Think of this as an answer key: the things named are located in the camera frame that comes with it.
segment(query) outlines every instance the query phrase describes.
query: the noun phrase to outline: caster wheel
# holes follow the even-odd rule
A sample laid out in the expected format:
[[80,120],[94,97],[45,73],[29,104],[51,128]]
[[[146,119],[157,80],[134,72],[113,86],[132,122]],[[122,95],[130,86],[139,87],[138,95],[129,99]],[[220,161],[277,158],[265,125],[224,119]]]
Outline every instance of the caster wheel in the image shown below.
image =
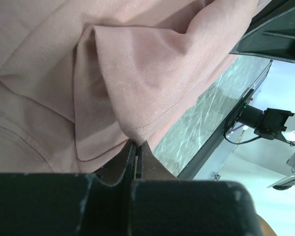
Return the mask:
[[292,186],[280,186],[280,185],[276,185],[276,186],[273,186],[272,188],[276,189],[276,190],[287,190],[289,188],[291,188]]

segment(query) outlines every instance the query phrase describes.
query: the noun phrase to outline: white wall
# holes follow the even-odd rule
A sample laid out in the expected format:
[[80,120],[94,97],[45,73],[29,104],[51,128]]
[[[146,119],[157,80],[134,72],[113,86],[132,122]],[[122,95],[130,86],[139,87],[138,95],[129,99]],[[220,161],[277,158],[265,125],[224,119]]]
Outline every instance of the white wall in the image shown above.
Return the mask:
[[[256,93],[253,106],[261,110],[276,108],[295,113],[295,64],[275,61],[268,77]],[[241,131],[230,139],[236,140]],[[242,141],[255,137],[248,129]],[[267,188],[290,175],[286,161],[295,147],[280,141],[260,139],[237,146],[219,172],[221,180],[242,183],[251,193],[257,213],[279,236],[295,235],[295,186],[285,191]]]

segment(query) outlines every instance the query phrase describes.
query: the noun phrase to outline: fabric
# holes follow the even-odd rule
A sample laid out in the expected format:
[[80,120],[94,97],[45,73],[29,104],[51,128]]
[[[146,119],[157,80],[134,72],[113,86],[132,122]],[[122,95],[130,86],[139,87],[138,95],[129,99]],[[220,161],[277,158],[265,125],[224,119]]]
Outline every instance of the fabric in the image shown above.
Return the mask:
[[0,1],[0,172],[92,172],[154,148],[269,0]]

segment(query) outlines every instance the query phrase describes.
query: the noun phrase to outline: cable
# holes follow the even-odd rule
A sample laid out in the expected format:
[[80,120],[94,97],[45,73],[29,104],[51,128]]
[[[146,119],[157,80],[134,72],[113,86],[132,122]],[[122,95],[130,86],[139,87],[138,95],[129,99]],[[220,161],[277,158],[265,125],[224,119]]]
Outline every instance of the cable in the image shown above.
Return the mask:
[[250,139],[250,140],[244,141],[244,142],[242,142],[242,143],[235,143],[235,142],[232,142],[231,140],[229,140],[228,138],[226,138],[226,133],[224,133],[223,136],[224,136],[224,139],[226,139],[227,142],[229,142],[229,143],[231,143],[231,144],[235,144],[235,145],[248,144],[248,143],[251,143],[251,142],[253,142],[253,141],[255,141],[255,140],[258,140],[258,139],[262,138],[261,136],[258,136],[258,137],[255,137],[255,138],[253,138],[253,139]]

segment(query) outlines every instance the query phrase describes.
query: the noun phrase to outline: green marble surface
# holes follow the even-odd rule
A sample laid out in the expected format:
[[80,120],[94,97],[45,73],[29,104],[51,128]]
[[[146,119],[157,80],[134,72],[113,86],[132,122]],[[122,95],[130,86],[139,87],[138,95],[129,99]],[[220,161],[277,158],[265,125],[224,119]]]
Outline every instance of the green marble surface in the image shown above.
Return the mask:
[[268,59],[240,56],[174,124],[153,154],[175,176],[189,163],[245,90],[269,64]]

